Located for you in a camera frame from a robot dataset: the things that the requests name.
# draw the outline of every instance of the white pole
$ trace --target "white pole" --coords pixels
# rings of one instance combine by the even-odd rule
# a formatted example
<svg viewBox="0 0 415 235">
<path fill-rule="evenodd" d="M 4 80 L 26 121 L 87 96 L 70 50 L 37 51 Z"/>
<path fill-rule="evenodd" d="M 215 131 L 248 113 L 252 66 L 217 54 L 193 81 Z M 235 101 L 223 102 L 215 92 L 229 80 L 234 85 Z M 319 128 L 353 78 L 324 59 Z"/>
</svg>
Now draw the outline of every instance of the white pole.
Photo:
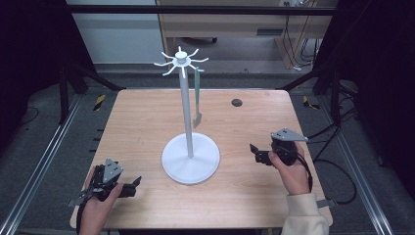
<svg viewBox="0 0 415 235">
<path fill-rule="evenodd" d="M 182 95 L 184 126 L 186 129 L 187 154 L 193 159 L 192 122 L 190 119 L 189 81 L 186 68 L 179 71 L 180 90 Z"/>
</svg>

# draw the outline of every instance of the white wall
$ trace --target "white wall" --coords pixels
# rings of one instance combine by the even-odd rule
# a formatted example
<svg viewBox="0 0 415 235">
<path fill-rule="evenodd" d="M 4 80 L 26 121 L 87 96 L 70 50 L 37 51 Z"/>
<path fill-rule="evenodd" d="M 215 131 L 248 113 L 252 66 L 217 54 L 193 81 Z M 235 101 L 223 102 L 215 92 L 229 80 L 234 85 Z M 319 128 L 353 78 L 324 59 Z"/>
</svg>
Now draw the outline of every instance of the white wall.
<svg viewBox="0 0 415 235">
<path fill-rule="evenodd" d="M 67 0 L 69 5 L 156 5 L 155 0 Z M 94 64 L 165 63 L 156 14 L 73 14 Z"/>
</svg>

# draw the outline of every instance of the cabinet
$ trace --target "cabinet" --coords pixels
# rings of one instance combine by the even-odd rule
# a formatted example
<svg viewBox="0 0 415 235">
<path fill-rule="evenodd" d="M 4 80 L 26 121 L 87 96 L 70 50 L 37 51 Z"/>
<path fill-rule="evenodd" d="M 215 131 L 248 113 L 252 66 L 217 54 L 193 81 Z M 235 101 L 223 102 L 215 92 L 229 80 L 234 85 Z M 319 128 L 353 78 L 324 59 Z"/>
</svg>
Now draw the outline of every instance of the cabinet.
<svg viewBox="0 0 415 235">
<path fill-rule="evenodd" d="M 258 1 L 201 1 L 201 0 L 157 0 L 158 5 L 166 6 L 254 6 L 278 7 L 282 0 Z M 335 7 L 338 0 L 306 1 L 303 7 Z M 288 41 L 286 30 L 286 16 L 268 15 L 180 15 L 159 14 L 161 36 L 164 52 L 173 55 L 177 50 L 177 37 L 272 37 L 278 45 L 279 53 L 283 57 L 287 69 L 291 68 L 290 57 L 297 56 L 305 38 L 323 38 L 331 17 L 290 16 L 288 31 L 291 44 Z M 293 45 L 288 55 L 284 45 Z"/>
</svg>

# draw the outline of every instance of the white stand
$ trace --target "white stand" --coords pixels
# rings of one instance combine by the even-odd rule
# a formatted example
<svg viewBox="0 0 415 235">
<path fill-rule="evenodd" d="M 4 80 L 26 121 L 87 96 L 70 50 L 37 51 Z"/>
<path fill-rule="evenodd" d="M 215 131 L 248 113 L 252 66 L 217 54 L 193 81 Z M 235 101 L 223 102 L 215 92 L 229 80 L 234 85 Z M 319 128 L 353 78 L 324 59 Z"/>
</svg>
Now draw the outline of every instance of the white stand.
<svg viewBox="0 0 415 235">
<path fill-rule="evenodd" d="M 187 185 L 198 184 L 210 178 L 216 172 L 220 162 L 219 149 L 214 141 L 201 133 L 192 132 L 186 67 L 195 69 L 191 65 L 192 62 L 207 60 L 191 60 L 190 57 L 196 55 L 197 52 L 198 50 L 188 56 L 186 52 L 181 51 L 180 47 L 175 57 L 169 57 L 161 52 L 172 61 L 163 65 L 155 64 L 156 66 L 174 65 L 163 75 L 170 74 L 177 67 L 181 68 L 179 79 L 186 132 L 177 135 L 167 143 L 161 155 L 161 163 L 168 176 Z"/>
</svg>

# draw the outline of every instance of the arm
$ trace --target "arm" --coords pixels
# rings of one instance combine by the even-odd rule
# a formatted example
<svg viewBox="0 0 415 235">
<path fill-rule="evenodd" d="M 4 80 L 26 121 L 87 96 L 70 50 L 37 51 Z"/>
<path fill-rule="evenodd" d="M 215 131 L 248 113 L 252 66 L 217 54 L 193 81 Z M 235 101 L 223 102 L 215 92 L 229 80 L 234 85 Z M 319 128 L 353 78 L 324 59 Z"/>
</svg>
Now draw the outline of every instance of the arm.
<svg viewBox="0 0 415 235">
<path fill-rule="evenodd" d="M 93 172 L 94 168 L 89 171 L 88 178 L 85 181 L 85 187 L 88 187 Z M 101 202 L 94 196 L 88 200 L 82 213 L 79 235 L 98 235 L 101 233 L 115 200 L 122 191 L 122 186 L 122 184 L 117 184 L 104 202 Z"/>
<path fill-rule="evenodd" d="M 300 144 L 295 143 L 298 153 L 304 156 Z M 285 220 L 282 235 L 329 234 L 329 223 L 317 208 L 316 195 L 309 192 L 307 173 L 303 165 L 296 161 L 293 165 L 287 166 L 272 151 L 268 156 L 274 167 L 278 169 L 289 193 L 287 196 L 289 216 Z"/>
</svg>

